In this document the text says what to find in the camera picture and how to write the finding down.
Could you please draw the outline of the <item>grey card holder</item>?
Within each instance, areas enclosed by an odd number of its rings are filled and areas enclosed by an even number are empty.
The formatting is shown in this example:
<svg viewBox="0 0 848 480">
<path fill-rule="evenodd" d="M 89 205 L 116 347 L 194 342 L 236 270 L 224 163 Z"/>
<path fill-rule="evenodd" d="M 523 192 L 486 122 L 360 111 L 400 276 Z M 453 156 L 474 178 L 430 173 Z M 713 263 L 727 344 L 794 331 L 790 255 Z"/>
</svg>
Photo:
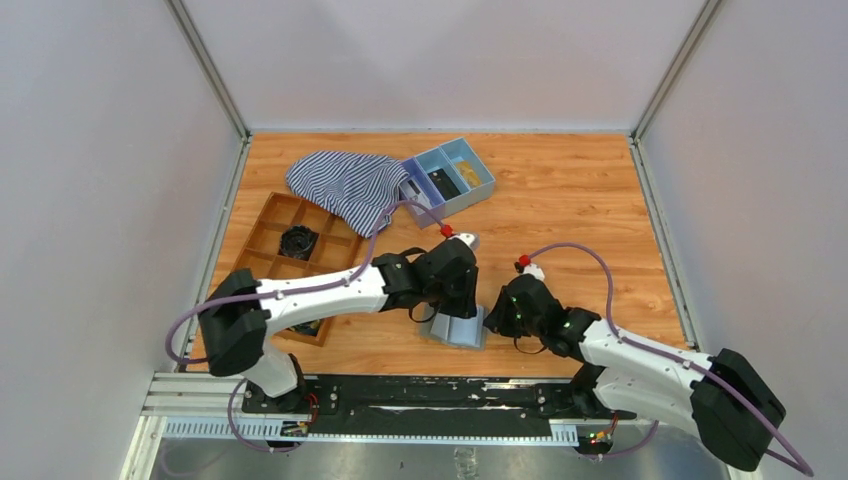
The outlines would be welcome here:
<svg viewBox="0 0 848 480">
<path fill-rule="evenodd" d="M 483 321 L 487 314 L 488 310 L 482 305 L 477 306 L 476 314 L 470 318 L 437 313 L 430 321 L 419 325 L 419 335 L 455 348 L 483 350 L 487 332 Z"/>
</svg>

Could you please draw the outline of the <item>blue three-compartment box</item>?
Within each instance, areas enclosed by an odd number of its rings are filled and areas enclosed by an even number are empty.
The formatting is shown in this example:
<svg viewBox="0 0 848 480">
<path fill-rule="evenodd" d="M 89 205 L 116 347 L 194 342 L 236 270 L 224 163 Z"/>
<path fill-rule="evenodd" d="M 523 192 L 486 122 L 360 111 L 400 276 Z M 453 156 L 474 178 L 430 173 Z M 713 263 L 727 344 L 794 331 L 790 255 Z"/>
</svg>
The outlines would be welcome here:
<svg viewBox="0 0 848 480">
<path fill-rule="evenodd" d="M 424 205 L 433 215 L 407 205 L 419 228 L 490 198 L 496 180 L 469 142 L 456 138 L 400 162 L 408 174 L 400 196 Z"/>
</svg>

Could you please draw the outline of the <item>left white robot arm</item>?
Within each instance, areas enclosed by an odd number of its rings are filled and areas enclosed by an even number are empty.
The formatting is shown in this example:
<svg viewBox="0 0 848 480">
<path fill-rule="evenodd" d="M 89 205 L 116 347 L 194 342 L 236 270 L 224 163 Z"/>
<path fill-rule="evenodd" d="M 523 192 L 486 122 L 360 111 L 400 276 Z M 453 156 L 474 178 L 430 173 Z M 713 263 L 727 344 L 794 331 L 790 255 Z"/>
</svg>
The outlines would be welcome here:
<svg viewBox="0 0 848 480">
<path fill-rule="evenodd" d="M 295 356 L 271 343 L 276 333 L 313 320 L 426 304 L 436 313 L 470 318 L 477 312 L 474 233 L 452 233 L 431 250 L 386 253 L 356 268 L 289 280 L 229 274 L 198 313 L 209 373 L 240 375 L 265 402 L 288 413 L 307 397 Z"/>
</svg>

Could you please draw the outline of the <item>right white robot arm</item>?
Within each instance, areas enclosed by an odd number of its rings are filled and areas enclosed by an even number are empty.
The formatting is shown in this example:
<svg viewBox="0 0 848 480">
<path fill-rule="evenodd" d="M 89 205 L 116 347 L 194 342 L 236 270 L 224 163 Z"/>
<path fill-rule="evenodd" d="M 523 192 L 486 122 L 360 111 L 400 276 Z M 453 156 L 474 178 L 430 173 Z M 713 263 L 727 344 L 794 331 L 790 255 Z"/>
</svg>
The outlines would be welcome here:
<svg viewBox="0 0 848 480">
<path fill-rule="evenodd" d="M 786 417 L 742 354 L 679 350 L 613 327 L 598 313 L 564 306 L 535 265 L 501 288 L 483 324 L 507 338 L 536 337 L 545 350 L 580 362 L 565 407 L 584 417 L 657 420 L 698 438 L 738 470 L 759 466 Z"/>
</svg>

